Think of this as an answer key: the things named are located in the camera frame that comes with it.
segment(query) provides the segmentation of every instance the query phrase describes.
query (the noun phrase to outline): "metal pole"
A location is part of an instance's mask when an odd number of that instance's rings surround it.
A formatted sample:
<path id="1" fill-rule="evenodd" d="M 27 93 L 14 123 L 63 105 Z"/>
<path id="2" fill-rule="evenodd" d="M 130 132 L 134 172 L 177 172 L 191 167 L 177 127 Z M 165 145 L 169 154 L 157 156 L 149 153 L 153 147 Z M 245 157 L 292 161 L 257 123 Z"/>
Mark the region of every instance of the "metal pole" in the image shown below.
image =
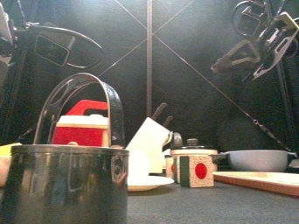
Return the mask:
<path id="1" fill-rule="evenodd" d="M 153 46 L 154 46 L 154 2 L 147 0 L 147 88 L 146 88 L 146 116 L 153 115 Z"/>

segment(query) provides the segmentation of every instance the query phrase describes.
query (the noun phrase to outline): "pot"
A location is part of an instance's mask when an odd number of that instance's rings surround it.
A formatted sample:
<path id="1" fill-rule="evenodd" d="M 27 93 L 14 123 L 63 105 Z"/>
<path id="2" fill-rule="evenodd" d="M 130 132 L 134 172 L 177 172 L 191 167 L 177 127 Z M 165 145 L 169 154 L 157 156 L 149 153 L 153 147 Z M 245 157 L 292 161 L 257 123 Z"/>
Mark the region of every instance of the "pot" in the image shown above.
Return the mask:
<path id="1" fill-rule="evenodd" d="M 237 150 L 212 155 L 214 163 L 228 159 L 240 172 L 285 172 L 296 153 L 284 150 Z"/>
<path id="2" fill-rule="evenodd" d="M 110 147 L 53 144 L 63 105 L 91 83 L 101 84 L 107 94 Z M 114 88 L 91 74 L 73 75 L 43 106 L 34 144 L 13 147 L 0 223 L 127 223 L 123 131 L 123 108 Z"/>

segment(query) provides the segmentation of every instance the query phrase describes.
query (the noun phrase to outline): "dark table surface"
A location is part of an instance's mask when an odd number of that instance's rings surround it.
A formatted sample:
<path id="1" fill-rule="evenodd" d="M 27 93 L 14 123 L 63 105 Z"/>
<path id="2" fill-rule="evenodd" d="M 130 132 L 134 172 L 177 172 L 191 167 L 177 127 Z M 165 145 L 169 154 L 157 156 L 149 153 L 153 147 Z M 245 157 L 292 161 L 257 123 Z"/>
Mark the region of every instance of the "dark table surface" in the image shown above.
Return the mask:
<path id="1" fill-rule="evenodd" d="M 127 223 L 298 224 L 299 198 L 221 182 L 210 188 L 163 185 L 129 193 Z"/>

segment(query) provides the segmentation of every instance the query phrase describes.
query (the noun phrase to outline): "black fabric wall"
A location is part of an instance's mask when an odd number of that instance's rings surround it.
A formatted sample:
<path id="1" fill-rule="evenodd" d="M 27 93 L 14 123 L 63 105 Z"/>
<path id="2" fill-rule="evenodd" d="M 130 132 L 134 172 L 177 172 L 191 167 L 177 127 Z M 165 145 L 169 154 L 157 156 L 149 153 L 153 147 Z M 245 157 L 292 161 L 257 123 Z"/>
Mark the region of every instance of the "black fabric wall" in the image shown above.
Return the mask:
<path id="1" fill-rule="evenodd" d="M 18 24 L 21 19 L 14 4 L 5 2 L 11 7 L 11 16 Z M 185 139 L 198 137 L 201 144 L 214 144 L 221 151 L 282 148 L 254 125 L 244 113 L 246 111 L 296 151 L 298 145 L 294 129 L 290 129 L 288 122 L 277 70 L 249 82 L 242 82 L 242 72 L 216 74 L 212 71 L 218 58 L 241 41 L 230 23 L 238 2 L 154 1 L 154 47 L 150 49 L 154 55 L 153 111 L 166 102 L 169 107 L 158 122 L 162 123 L 167 116 L 174 116 L 169 129 L 181 132 Z M 85 72 L 95 74 L 119 93 L 129 142 L 146 119 L 149 2 L 26 0 L 22 3 L 27 21 L 42 24 L 51 22 L 83 33 L 102 45 L 106 58 L 98 67 Z M 298 3 L 290 6 L 292 11 L 298 11 L 296 7 L 298 9 Z M 6 120 L 9 128 L 5 130 L 3 143 L 13 142 L 38 123 L 43 103 L 53 89 L 66 77 L 79 72 L 42 59 L 34 53 L 34 38 L 29 41 L 30 50 L 14 113 Z M 93 55 L 93 49 L 86 50 L 78 50 L 77 61 L 85 61 Z M 297 80 L 297 84 L 289 84 L 296 111 L 298 71 L 293 67 L 298 67 L 298 61 L 293 59 L 286 63 L 292 64 L 286 65 L 290 79 Z M 242 107 L 244 112 L 224 94 Z M 86 97 L 103 99 L 97 87 L 82 93 L 81 98 Z M 30 143 L 33 140 L 34 134 L 23 142 Z"/>

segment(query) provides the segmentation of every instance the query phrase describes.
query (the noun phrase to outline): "wooden cutting board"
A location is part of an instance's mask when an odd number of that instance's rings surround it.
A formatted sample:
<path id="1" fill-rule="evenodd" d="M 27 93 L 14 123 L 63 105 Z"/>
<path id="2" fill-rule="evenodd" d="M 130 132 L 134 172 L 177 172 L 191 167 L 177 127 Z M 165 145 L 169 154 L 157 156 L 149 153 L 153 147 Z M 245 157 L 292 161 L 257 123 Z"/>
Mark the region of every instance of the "wooden cutting board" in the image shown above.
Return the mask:
<path id="1" fill-rule="evenodd" d="M 299 197 L 299 174 L 258 171 L 216 171 L 214 179 L 233 185 Z"/>

